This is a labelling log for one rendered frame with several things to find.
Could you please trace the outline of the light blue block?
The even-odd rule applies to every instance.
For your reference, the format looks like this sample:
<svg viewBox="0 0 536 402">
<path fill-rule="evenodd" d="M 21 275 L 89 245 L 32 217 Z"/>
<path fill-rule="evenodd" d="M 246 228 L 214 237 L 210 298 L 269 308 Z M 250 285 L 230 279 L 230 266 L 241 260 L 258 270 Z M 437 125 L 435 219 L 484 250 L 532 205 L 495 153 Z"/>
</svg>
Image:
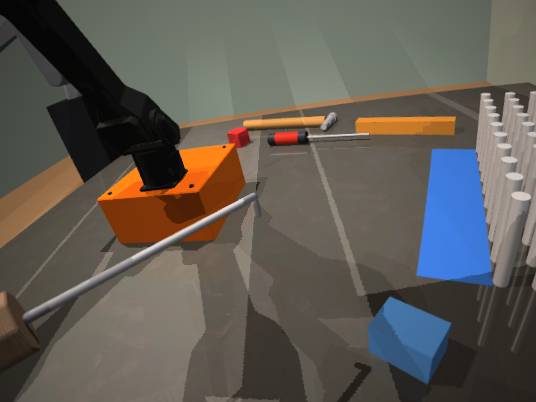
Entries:
<svg viewBox="0 0 536 402">
<path fill-rule="evenodd" d="M 452 323 L 389 297 L 368 325 L 369 352 L 428 384 Z"/>
</svg>

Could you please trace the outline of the orange rectangular bar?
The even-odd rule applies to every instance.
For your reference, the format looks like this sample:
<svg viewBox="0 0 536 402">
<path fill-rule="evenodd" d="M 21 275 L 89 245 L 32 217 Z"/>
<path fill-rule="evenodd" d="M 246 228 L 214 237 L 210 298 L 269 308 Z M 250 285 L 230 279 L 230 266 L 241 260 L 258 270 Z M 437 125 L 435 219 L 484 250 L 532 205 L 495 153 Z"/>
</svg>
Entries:
<svg viewBox="0 0 536 402">
<path fill-rule="evenodd" d="M 454 135 L 455 117 L 377 117 L 359 118 L 356 133 L 378 135 L 420 134 Z"/>
</svg>

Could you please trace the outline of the hook tool with wooden handle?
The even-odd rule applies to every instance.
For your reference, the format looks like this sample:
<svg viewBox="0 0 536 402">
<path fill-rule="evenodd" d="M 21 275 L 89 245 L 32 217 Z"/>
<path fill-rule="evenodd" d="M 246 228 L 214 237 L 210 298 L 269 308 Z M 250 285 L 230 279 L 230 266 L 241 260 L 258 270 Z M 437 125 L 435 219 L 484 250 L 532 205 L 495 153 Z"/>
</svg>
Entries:
<svg viewBox="0 0 536 402">
<path fill-rule="evenodd" d="M 12 366 L 25 360 L 27 357 L 36 354 L 40 350 L 39 339 L 36 330 L 32 324 L 38 318 L 45 314 L 56 310 L 61 305 L 65 305 L 71 300 L 85 294 L 92 288 L 96 288 L 105 281 L 111 280 L 139 264 L 143 260 L 153 257 L 155 254 L 165 250 L 171 245 L 182 241 L 189 236 L 199 232 L 201 229 L 211 225 L 212 223 L 222 219 L 223 217 L 235 212 L 236 210 L 252 204 L 252 209 L 255 218 L 261 217 L 259 201 L 256 200 L 258 195 L 252 193 L 231 205 L 209 215 L 208 217 L 198 221 L 188 228 L 170 235 L 168 238 L 152 245 L 146 250 L 133 255 L 127 260 L 119 263 L 116 266 L 110 267 L 108 270 L 99 275 L 95 275 L 86 282 L 82 282 L 74 288 L 66 291 L 63 294 L 49 300 L 45 304 L 41 304 L 30 312 L 26 312 L 21 307 L 16 297 L 6 291 L 0 293 L 0 373 L 12 368 Z"/>
</svg>

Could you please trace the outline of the blue flat strip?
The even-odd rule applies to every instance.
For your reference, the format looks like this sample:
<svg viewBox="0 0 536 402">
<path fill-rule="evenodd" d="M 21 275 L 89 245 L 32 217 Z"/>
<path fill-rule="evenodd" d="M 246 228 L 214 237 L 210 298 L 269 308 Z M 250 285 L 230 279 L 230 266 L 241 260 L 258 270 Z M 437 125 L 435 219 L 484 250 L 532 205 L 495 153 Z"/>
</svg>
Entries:
<svg viewBox="0 0 536 402">
<path fill-rule="evenodd" d="M 493 286 L 475 149 L 432 149 L 416 276 Z"/>
</svg>

